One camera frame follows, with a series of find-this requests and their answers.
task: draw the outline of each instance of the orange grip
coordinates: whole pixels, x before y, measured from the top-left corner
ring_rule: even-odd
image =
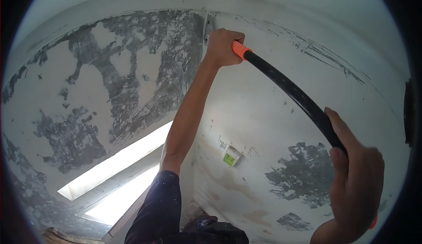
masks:
[[[245,51],[252,51],[251,49],[245,47],[242,43],[236,40],[234,40],[232,43],[232,50],[234,51],[236,55],[241,57],[244,61],[246,61],[245,58],[243,57],[243,54],[245,53]]]

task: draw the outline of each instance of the hand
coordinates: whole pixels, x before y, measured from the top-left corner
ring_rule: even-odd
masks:
[[[226,29],[211,31],[204,62],[213,63],[218,69],[222,66],[241,63],[242,58],[232,50],[234,40],[243,44],[245,34]]]
[[[384,160],[376,148],[367,148],[355,138],[337,112],[325,108],[325,113],[349,159],[339,148],[330,150],[335,178],[329,194],[335,218],[315,231],[311,243],[350,243],[366,232],[377,215]]]

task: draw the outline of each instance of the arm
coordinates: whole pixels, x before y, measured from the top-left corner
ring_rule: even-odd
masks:
[[[376,148],[362,146],[335,111],[325,108],[325,113],[349,158],[339,148],[330,150],[335,171],[330,200],[335,218],[317,228],[311,244],[351,243],[367,231],[377,215],[384,160]]]
[[[211,32],[207,53],[198,67],[191,87],[177,111],[161,155],[160,171],[179,175],[180,165],[192,146],[215,75],[222,66],[242,59],[231,48],[234,40],[243,43],[245,34],[225,29]]]

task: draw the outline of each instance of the forearm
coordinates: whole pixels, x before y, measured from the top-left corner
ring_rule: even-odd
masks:
[[[311,238],[311,244],[346,244],[358,239],[352,230],[345,232],[335,219],[320,225]]]
[[[205,101],[219,67],[209,61],[201,62],[191,87],[177,111],[168,133],[161,156],[161,169],[166,170],[177,162],[181,164],[186,157],[201,121]]]

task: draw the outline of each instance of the skylight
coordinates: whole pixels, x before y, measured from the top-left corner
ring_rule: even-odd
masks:
[[[138,197],[150,186],[158,173],[160,165],[156,165],[140,174],[129,183],[107,195],[93,209],[85,212],[92,220],[114,225]]]
[[[70,200],[75,200],[108,178],[139,161],[166,141],[173,121],[153,131],[151,134],[124,148],[114,156],[96,165],[86,173],[77,177],[58,193]]]

